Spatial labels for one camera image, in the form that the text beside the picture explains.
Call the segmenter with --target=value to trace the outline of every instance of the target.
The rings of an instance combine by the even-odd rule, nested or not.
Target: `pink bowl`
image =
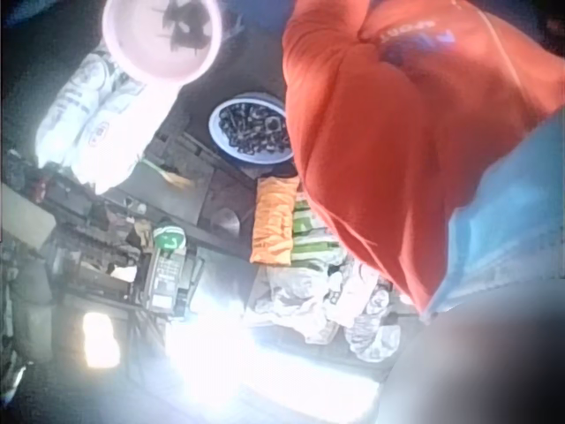
[[[200,1],[210,16],[204,27],[210,43],[200,50],[179,47],[173,51],[173,29],[162,24],[169,0],[108,0],[102,34],[109,52],[126,73],[141,82],[183,86],[194,81],[210,68],[222,42],[222,15],[217,2]]]

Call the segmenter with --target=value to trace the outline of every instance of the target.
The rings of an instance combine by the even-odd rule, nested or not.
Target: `white bag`
[[[125,181],[167,117],[180,87],[129,79],[112,93],[79,136],[72,172],[96,194]]]
[[[83,126],[123,78],[126,75],[101,42],[59,91],[40,123],[35,136],[40,168],[49,162],[69,164],[69,154]]]

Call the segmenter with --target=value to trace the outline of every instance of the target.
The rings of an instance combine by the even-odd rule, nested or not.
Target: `orange shirt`
[[[565,103],[565,63],[460,0],[297,0],[286,109],[313,208],[426,307],[448,220],[485,169]]]

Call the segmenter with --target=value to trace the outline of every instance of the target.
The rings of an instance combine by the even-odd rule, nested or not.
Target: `light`
[[[254,344],[234,317],[201,316],[167,326],[166,350],[192,401],[221,407],[237,395]]]
[[[85,356],[90,368],[112,368],[120,363],[120,347],[112,320],[106,314],[88,312],[82,319]]]
[[[242,385],[283,407],[335,423],[361,419],[377,402],[377,382],[260,348],[234,317],[172,322],[166,348],[189,400],[211,413],[228,412]]]
[[[377,402],[379,384],[279,352],[263,350],[245,383],[261,396],[327,422],[355,422]]]

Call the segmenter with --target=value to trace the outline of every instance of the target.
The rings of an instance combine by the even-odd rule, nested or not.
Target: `red sleeve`
[[[283,40],[290,140],[314,208],[422,309],[445,272],[439,165],[418,91],[357,38],[367,5],[297,1]]]

